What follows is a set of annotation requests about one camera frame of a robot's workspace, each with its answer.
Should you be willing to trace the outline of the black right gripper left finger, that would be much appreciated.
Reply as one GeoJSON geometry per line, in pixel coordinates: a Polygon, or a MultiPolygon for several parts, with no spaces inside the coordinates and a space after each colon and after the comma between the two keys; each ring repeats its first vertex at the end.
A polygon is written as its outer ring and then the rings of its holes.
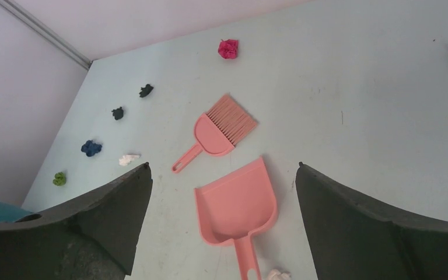
{"type": "Polygon", "coordinates": [[[151,198],[149,163],[76,198],[0,222],[0,279],[124,279],[151,198]]]}

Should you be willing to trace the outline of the pink dustpan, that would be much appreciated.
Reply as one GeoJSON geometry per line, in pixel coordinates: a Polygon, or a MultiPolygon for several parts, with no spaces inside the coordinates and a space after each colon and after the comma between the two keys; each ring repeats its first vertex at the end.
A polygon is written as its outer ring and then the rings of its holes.
{"type": "Polygon", "coordinates": [[[261,279],[252,238],[271,229],[277,199],[263,157],[194,189],[199,232],[212,246],[233,246],[242,279],[261,279]]]}

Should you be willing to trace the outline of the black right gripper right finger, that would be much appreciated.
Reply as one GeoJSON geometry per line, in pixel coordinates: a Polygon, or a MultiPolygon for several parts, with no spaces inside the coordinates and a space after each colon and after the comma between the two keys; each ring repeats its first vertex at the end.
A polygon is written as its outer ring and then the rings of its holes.
{"type": "Polygon", "coordinates": [[[295,183],[318,279],[448,279],[448,221],[394,207],[304,163],[295,183]]]}

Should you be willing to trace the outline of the pink hand brush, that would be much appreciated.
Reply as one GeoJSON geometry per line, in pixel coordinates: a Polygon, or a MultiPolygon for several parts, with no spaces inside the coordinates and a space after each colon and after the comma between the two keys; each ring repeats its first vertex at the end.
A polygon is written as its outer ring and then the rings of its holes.
{"type": "Polygon", "coordinates": [[[230,94],[224,94],[194,124],[195,144],[171,167],[181,172],[201,152],[210,156],[224,156],[243,140],[258,122],[230,94]]]}

